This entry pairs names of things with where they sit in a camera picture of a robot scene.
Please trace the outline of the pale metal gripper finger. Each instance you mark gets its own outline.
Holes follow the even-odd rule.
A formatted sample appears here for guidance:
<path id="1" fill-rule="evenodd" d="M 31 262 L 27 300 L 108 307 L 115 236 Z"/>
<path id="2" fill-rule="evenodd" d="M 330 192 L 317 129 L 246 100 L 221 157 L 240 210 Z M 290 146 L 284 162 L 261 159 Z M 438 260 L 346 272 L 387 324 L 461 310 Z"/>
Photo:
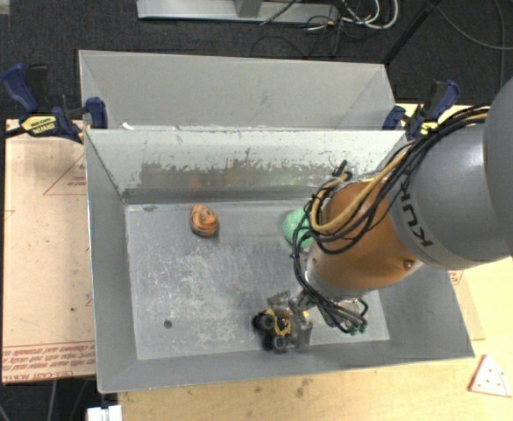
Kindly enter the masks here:
<path id="1" fill-rule="evenodd" d="M 310 336 L 312 333 L 313 324 L 310 321 L 299 322 L 294 320 L 292 322 L 291 340 L 293 347 L 301 352 L 308 348 L 310 344 Z"/>
<path id="2" fill-rule="evenodd" d="M 268 306 L 272 310 L 289 310 L 289 301 L 291 294 L 289 292 L 281 292 L 267 299 Z"/>

